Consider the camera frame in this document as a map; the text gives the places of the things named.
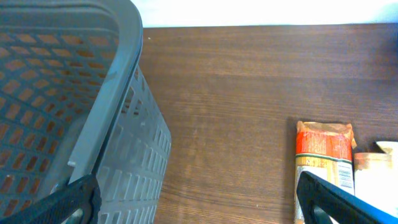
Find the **orange spaghetti pack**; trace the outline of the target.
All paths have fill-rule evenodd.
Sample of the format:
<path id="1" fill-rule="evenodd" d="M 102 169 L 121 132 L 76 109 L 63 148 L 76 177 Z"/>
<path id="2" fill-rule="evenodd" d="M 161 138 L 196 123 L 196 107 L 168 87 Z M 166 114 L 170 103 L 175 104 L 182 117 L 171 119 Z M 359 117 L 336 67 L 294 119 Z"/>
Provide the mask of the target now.
<path id="1" fill-rule="evenodd" d="M 351 124 L 297 123 L 295 183 L 309 171 L 342 190 L 354 194 L 353 156 L 356 147 Z"/>

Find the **white refill pouch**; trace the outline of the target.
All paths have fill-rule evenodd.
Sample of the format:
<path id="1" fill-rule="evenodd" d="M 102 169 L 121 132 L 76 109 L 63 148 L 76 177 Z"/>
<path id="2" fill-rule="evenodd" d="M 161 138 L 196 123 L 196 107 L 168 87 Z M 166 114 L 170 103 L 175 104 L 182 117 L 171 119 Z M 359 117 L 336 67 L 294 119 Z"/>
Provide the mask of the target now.
<path id="1" fill-rule="evenodd" d="M 397 217 L 397 172 L 392 156 L 359 152 L 354 155 L 354 191 L 362 201 Z"/>

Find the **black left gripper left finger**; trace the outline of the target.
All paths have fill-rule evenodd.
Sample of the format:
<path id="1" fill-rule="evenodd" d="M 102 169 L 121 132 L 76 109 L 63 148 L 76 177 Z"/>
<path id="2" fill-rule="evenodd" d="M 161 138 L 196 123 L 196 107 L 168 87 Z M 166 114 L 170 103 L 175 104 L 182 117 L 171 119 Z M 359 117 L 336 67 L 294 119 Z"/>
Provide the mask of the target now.
<path id="1" fill-rule="evenodd" d="M 97 223 L 101 193 L 96 177 L 85 175 L 1 223 Z"/>

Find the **grey plastic mesh basket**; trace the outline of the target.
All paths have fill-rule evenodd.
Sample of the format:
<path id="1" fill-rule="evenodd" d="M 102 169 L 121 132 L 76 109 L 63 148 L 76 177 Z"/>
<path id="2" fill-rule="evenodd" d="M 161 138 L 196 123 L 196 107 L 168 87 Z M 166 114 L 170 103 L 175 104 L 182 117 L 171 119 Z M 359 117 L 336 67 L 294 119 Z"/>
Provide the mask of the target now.
<path id="1" fill-rule="evenodd" d="M 130 0 L 1 2 L 1 220 L 85 175 L 97 223 L 153 223 L 171 134 Z"/>

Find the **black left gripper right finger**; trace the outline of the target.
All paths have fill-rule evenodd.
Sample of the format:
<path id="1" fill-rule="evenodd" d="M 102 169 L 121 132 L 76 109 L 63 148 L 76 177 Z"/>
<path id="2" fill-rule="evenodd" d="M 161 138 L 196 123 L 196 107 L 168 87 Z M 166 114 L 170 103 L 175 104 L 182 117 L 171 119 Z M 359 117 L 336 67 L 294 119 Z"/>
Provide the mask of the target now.
<path id="1" fill-rule="evenodd" d="M 305 224 L 397 223 L 397 218 L 373 207 L 319 176 L 303 171 L 297 183 L 297 198 Z"/>

